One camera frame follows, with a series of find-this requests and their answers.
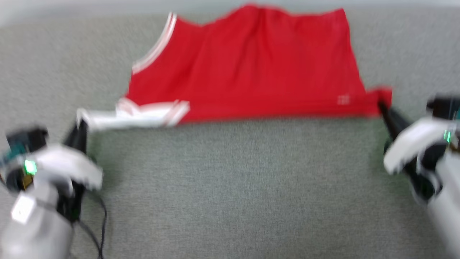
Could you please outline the red and white garment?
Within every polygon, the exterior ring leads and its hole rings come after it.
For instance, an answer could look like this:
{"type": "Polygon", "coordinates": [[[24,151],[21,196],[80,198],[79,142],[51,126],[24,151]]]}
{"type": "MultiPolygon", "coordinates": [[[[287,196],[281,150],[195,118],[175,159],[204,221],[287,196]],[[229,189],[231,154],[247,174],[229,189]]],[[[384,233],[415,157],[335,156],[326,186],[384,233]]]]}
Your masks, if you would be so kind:
{"type": "Polygon", "coordinates": [[[133,63],[113,111],[80,108],[78,125],[174,127],[283,116],[375,117],[392,88],[367,90],[342,8],[289,13],[244,5],[197,24],[169,13],[151,49],[133,63]]]}

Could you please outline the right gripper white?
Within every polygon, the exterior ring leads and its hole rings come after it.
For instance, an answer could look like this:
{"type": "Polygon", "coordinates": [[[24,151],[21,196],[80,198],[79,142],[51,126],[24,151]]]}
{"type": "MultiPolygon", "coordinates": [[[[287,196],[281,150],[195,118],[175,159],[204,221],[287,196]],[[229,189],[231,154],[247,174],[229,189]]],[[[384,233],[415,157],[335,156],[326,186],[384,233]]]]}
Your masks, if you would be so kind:
{"type": "Polygon", "coordinates": [[[393,142],[384,155],[384,168],[390,175],[398,174],[420,152],[430,146],[448,142],[458,127],[456,120],[421,118],[412,124],[398,110],[378,102],[389,138],[393,142]]]}

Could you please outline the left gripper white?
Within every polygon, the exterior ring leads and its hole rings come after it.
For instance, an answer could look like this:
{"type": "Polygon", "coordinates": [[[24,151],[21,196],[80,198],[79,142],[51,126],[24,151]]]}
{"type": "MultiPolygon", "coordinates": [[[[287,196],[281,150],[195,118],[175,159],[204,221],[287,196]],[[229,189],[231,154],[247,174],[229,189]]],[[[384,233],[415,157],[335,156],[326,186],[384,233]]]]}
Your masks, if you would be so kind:
{"type": "Polygon", "coordinates": [[[87,153],[88,125],[82,120],[64,140],[64,145],[49,145],[33,153],[36,180],[82,184],[88,190],[102,188],[103,170],[87,153]]]}

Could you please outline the white label tag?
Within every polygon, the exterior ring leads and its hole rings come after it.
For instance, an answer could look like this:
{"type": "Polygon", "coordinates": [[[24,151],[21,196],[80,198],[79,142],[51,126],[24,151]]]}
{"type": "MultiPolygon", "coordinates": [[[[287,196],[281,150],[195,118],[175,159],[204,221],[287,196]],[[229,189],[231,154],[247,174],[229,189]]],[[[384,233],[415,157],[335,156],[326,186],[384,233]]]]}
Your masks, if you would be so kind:
{"type": "Polygon", "coordinates": [[[25,194],[18,195],[10,212],[12,220],[25,225],[33,214],[36,205],[36,198],[25,194]]]}

